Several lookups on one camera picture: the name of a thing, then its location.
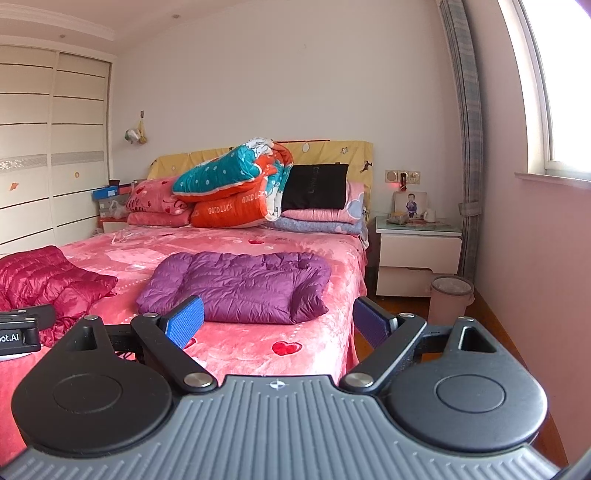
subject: window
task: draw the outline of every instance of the window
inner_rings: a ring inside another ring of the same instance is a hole
[[[576,0],[514,3],[529,31],[547,173],[558,170],[587,177],[591,174],[591,18]]]

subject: photo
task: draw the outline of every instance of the photo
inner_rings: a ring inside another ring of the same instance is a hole
[[[425,192],[395,192],[394,206],[397,212],[408,212],[410,218],[421,218],[429,207]]]

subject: gray curtain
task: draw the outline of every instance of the gray curtain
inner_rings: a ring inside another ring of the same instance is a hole
[[[462,256],[459,275],[474,280],[480,202],[482,200],[482,111],[474,45],[462,0],[441,0],[439,10],[452,55],[456,78],[457,100],[462,123],[463,202],[459,205],[463,217]]]

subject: black pillow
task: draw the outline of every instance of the black pillow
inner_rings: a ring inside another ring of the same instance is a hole
[[[348,164],[294,165],[285,184],[282,210],[342,210],[347,200]]]

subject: red puffer jacket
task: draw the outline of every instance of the red puffer jacket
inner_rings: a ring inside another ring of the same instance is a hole
[[[39,332],[53,346],[91,305],[117,285],[117,278],[79,268],[57,247],[43,247],[0,258],[0,312],[51,304],[56,324]]]

